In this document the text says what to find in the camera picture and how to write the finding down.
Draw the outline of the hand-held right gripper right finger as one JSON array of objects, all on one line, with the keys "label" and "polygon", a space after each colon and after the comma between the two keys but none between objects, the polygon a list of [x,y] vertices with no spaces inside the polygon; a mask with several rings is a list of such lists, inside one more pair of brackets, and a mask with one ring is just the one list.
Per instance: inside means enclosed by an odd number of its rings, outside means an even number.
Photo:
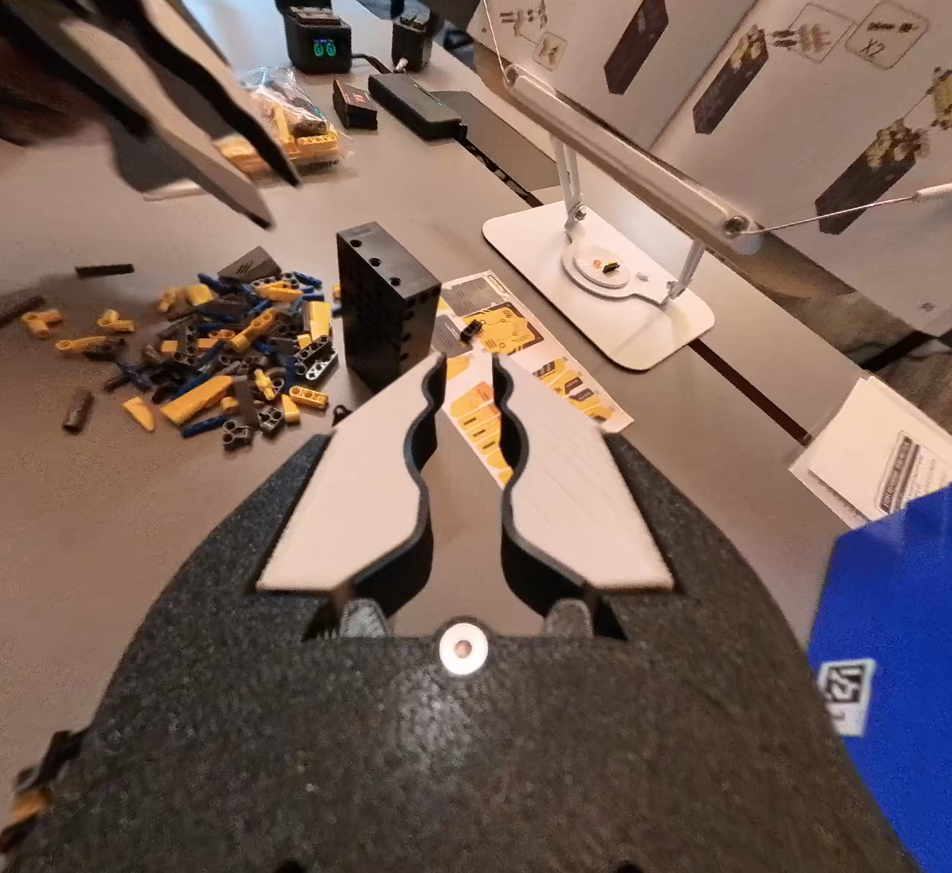
[{"label": "hand-held right gripper right finger", "polygon": [[492,384],[511,469],[501,563],[517,598],[541,617],[581,602],[608,624],[609,596],[672,593],[674,574],[601,427],[508,356],[493,356]]}]

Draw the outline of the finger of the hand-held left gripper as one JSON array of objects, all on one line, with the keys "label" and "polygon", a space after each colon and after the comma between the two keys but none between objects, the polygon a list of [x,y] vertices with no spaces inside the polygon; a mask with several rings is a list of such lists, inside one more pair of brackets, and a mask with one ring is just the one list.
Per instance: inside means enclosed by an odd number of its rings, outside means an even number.
[{"label": "finger of the hand-held left gripper", "polygon": [[274,173],[298,187],[300,177],[252,95],[181,7],[171,0],[137,0],[137,12],[141,41],[150,56],[199,93]]},{"label": "finger of the hand-held left gripper", "polygon": [[192,181],[255,224],[273,226],[274,220],[254,183],[185,116],[138,52],[89,22],[66,19],[62,29],[72,50],[87,54],[132,103],[149,130],[183,161]]}]

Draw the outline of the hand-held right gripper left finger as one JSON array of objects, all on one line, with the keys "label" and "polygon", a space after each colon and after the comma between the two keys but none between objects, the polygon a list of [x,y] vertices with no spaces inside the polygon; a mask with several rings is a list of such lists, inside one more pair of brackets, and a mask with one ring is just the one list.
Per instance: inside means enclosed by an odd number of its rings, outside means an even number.
[{"label": "hand-held right gripper left finger", "polygon": [[333,428],[258,592],[316,595],[336,615],[366,599],[390,618],[422,591],[433,561],[422,469],[437,448],[445,394],[446,357],[434,352]]}]

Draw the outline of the black charging case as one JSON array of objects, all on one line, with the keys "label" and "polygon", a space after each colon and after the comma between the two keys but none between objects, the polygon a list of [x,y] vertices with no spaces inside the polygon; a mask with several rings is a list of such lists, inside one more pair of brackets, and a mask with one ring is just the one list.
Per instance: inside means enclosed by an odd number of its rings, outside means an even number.
[{"label": "black charging case", "polygon": [[283,18],[289,59],[309,76],[351,72],[351,26],[332,9],[331,0],[274,0]]}]

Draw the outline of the clear bag of yellow beams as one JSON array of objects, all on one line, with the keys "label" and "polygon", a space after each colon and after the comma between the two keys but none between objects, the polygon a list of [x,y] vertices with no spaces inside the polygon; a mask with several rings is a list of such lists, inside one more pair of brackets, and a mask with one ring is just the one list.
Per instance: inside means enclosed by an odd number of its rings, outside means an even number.
[{"label": "clear bag of yellow beams", "polygon": [[[342,138],[290,66],[256,67],[239,74],[264,124],[279,142],[295,170],[304,176],[333,165],[345,155]],[[276,174],[255,147],[237,132],[213,138],[222,156],[255,181]]]}]

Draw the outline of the yellow sticker sheet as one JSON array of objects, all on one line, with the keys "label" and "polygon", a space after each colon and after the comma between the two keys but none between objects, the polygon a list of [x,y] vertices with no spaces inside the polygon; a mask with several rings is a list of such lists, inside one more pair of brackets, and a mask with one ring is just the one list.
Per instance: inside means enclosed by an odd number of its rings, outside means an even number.
[{"label": "yellow sticker sheet", "polygon": [[[472,319],[482,319],[482,332],[469,343],[461,342],[460,331]],[[510,356],[606,433],[620,433],[633,422],[541,319],[491,271],[442,286],[431,346],[446,356],[444,412],[500,487],[508,482],[512,468],[499,447],[501,415],[494,403],[494,354]]]}]

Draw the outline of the black device with red mark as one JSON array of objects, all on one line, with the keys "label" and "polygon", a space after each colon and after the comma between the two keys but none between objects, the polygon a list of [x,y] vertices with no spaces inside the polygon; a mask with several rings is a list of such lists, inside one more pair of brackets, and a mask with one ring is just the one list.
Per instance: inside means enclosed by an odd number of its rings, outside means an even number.
[{"label": "black device with red mark", "polygon": [[332,105],[344,129],[377,130],[378,111],[367,91],[340,78],[334,78]]}]

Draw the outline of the pile of yellow blue pieces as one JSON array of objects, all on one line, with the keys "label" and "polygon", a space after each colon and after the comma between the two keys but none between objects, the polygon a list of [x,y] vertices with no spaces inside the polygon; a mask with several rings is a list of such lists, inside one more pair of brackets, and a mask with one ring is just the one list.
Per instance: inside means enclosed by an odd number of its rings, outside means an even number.
[{"label": "pile of yellow blue pieces", "polygon": [[64,391],[62,420],[74,391],[92,392],[78,435],[105,399],[146,433],[167,423],[185,439],[215,435],[231,453],[300,427],[305,414],[331,413],[334,424],[350,414],[327,393],[340,301],[339,281],[283,269],[256,249],[163,288],[140,317],[111,306],[79,323],[37,290],[3,292],[2,344],[19,327],[41,349]]}]

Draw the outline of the black perforated block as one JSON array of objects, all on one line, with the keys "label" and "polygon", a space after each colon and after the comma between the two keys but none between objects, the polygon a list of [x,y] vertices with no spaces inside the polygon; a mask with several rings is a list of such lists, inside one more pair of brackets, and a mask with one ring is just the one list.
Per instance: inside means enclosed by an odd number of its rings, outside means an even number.
[{"label": "black perforated block", "polygon": [[336,235],[347,367],[379,393],[426,359],[442,285],[380,224]]}]

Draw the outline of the white book stand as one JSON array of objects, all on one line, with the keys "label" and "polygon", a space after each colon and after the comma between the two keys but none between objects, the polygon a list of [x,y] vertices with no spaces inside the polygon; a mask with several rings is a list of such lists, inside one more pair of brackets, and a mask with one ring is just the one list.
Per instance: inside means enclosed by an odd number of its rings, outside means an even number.
[{"label": "white book stand", "polygon": [[533,76],[506,92],[552,132],[564,202],[488,221],[486,240],[541,295],[621,367],[644,370],[713,326],[689,285],[707,250],[739,256],[795,292],[839,282],[791,248],[734,253],[718,241],[727,207],[678,170],[620,136]]}]

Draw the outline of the black power adapter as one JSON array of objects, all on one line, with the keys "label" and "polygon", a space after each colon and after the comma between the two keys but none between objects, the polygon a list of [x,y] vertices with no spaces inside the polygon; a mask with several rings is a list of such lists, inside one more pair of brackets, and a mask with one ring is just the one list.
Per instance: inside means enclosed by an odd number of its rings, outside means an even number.
[{"label": "black power adapter", "polygon": [[433,36],[441,20],[429,11],[404,13],[392,22],[391,60],[394,73],[420,73],[431,58]]}]

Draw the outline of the black power strip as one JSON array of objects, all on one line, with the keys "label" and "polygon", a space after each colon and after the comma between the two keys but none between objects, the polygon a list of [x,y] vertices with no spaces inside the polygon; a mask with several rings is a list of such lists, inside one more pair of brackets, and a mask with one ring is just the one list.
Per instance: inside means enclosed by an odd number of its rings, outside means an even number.
[{"label": "black power strip", "polygon": [[468,127],[461,116],[411,75],[383,73],[367,78],[375,102],[424,141],[465,141]]}]

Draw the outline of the white paper sheet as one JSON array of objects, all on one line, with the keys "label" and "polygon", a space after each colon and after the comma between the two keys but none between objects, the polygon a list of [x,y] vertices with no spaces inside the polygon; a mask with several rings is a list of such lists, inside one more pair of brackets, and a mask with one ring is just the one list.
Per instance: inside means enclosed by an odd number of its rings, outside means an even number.
[{"label": "white paper sheet", "polygon": [[855,383],[789,472],[850,529],[951,483],[951,437],[878,378]]}]

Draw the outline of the blue plastic bin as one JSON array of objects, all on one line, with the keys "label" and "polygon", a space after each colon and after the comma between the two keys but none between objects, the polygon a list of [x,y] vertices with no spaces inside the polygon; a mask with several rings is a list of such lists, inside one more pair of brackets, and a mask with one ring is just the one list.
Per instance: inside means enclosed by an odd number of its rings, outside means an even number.
[{"label": "blue plastic bin", "polygon": [[951,488],[839,537],[807,657],[863,783],[951,870]]}]

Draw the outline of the instruction booklet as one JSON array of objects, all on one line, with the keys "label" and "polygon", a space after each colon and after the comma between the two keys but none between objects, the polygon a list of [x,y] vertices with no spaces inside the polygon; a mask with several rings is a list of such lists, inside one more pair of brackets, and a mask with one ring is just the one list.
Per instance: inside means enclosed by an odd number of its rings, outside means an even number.
[{"label": "instruction booklet", "polygon": [[502,59],[917,330],[950,329],[951,0],[481,0]]}]

